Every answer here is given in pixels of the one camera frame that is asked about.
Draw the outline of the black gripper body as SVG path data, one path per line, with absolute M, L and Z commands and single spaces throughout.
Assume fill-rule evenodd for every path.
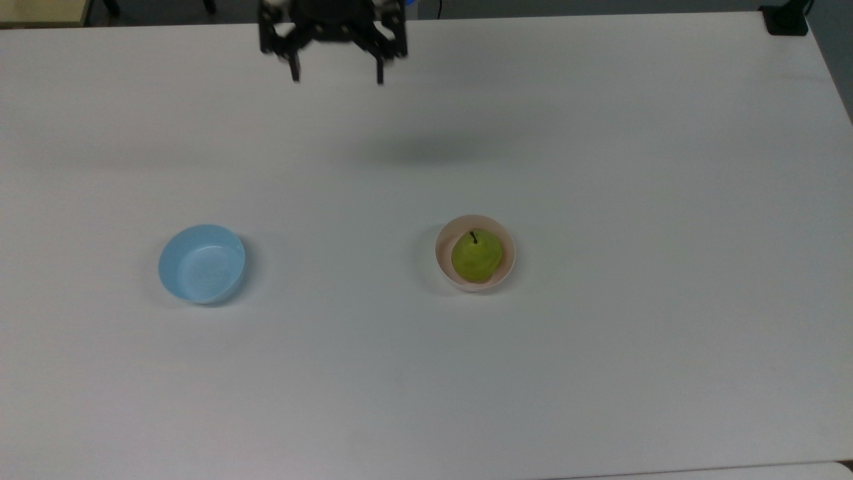
M 295 58 L 309 43 L 354 43 L 382 61 L 409 54 L 405 1 L 260 1 L 259 47 Z

